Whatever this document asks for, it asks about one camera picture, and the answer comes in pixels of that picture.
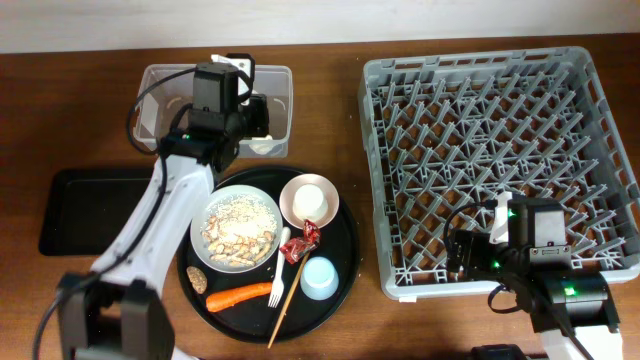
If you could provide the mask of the light blue cup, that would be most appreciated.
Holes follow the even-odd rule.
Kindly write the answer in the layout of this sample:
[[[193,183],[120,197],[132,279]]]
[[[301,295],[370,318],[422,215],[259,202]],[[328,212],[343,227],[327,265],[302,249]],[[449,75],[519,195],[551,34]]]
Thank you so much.
[[[308,298],[323,301],[337,291],[339,277],[330,260],[324,257],[313,257],[304,267],[300,285]]]

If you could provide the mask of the rice and peanut leftovers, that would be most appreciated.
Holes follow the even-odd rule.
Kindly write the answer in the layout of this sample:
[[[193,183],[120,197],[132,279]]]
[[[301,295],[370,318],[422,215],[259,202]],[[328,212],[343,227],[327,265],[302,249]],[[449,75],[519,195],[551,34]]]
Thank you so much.
[[[232,195],[205,212],[196,233],[216,265],[249,268],[268,258],[279,224],[266,202],[253,195]]]

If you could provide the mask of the red snack wrapper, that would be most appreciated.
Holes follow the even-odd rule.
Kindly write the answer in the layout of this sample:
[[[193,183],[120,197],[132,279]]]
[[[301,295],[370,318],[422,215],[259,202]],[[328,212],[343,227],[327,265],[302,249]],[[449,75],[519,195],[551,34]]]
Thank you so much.
[[[290,264],[297,263],[320,244],[321,232],[314,222],[305,220],[302,230],[302,237],[291,238],[279,248],[285,260]]]

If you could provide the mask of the grey plate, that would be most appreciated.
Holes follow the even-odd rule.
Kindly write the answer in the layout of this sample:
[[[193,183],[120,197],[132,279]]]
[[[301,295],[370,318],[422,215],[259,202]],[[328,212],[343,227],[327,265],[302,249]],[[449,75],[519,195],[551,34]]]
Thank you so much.
[[[277,220],[278,220],[279,228],[278,228],[278,232],[276,234],[276,238],[275,238],[275,241],[274,241],[274,249],[270,252],[270,254],[268,255],[268,258],[266,260],[263,260],[260,264],[254,266],[254,267],[232,268],[230,266],[214,264],[212,261],[210,261],[206,257],[207,252],[204,249],[203,243],[201,242],[201,237],[196,233],[197,223],[204,219],[206,210],[209,209],[212,205],[218,204],[221,201],[223,201],[225,199],[228,199],[232,195],[253,195],[253,196],[256,196],[256,197],[260,198],[261,200],[266,202],[267,206],[275,213],[275,215],[277,217]],[[231,186],[226,186],[226,187],[223,187],[223,188],[221,188],[219,190],[214,191],[209,196],[208,200],[205,201],[204,207],[201,210],[199,210],[195,214],[195,216],[193,217],[193,220],[191,222],[190,237],[191,237],[191,244],[192,244],[193,250],[195,251],[195,253],[198,256],[198,258],[203,263],[205,263],[205,265],[207,265],[211,269],[213,269],[215,271],[218,271],[218,272],[229,273],[229,274],[238,274],[238,273],[248,272],[248,271],[251,271],[251,270],[254,270],[254,269],[258,268],[263,263],[265,263],[275,253],[276,246],[279,244],[279,235],[280,235],[282,229],[283,229],[282,215],[280,213],[278,205],[276,204],[276,202],[273,200],[273,198],[269,194],[267,194],[266,192],[264,192],[264,191],[262,191],[262,190],[260,190],[260,189],[258,189],[256,187],[249,186],[249,185],[231,185]]]

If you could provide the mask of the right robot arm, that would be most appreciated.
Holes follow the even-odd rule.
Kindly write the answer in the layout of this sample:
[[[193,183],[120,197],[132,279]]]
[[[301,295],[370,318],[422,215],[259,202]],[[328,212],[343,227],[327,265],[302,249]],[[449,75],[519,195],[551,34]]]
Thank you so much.
[[[481,206],[494,213],[489,232],[444,226],[448,272],[514,293],[510,310],[530,316],[550,359],[622,358],[610,288],[598,272],[573,270],[561,204],[505,192]]]

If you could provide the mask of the orange carrot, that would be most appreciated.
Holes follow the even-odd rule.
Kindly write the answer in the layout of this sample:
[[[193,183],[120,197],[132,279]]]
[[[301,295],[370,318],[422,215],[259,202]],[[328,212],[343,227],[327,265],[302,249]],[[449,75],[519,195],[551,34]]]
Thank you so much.
[[[238,303],[268,295],[271,291],[272,283],[262,282],[212,293],[206,298],[206,308],[212,313],[219,312]]]

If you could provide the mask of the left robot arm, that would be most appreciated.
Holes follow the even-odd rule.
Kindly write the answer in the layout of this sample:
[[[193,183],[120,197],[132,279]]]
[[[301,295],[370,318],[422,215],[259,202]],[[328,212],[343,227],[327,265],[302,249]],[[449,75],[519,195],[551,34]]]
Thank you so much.
[[[268,128],[245,53],[189,68],[193,100],[157,139],[150,182],[119,235],[88,274],[67,273],[43,318],[58,317],[66,359],[184,359],[161,295],[186,230],[238,157],[240,143]]]

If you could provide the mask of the white tissue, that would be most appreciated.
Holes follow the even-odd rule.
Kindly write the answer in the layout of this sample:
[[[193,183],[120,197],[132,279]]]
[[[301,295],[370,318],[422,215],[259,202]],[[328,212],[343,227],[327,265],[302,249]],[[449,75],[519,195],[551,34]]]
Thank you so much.
[[[273,149],[273,145],[271,144],[272,140],[273,137],[271,135],[266,135],[264,137],[252,137],[250,139],[249,147],[256,154],[266,155]]]

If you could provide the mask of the white cup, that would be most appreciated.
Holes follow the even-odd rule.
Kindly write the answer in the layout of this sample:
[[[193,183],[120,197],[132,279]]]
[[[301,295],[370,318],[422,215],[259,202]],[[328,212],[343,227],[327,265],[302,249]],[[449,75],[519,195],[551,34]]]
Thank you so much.
[[[301,220],[316,222],[328,210],[328,203],[322,189],[314,184],[302,185],[294,194],[293,212]]]

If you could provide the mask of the brown cookie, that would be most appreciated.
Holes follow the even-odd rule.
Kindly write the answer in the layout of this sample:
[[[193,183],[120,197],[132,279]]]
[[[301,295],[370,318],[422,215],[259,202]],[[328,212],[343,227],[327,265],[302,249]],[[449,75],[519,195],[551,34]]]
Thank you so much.
[[[208,287],[208,280],[202,270],[195,266],[186,268],[188,279],[197,294],[204,294]]]

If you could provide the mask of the pink bowl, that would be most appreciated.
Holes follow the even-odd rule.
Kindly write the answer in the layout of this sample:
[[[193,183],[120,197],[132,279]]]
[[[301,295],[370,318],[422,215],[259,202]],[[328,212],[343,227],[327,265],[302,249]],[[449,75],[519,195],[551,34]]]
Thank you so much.
[[[299,219],[293,212],[293,200],[295,192],[305,184],[314,184],[322,189],[325,194],[328,210],[325,216],[314,222],[319,228],[328,225],[336,216],[340,199],[336,187],[325,177],[319,174],[302,174],[291,179],[283,188],[279,197],[279,208],[284,219],[293,227],[301,229],[305,220]]]

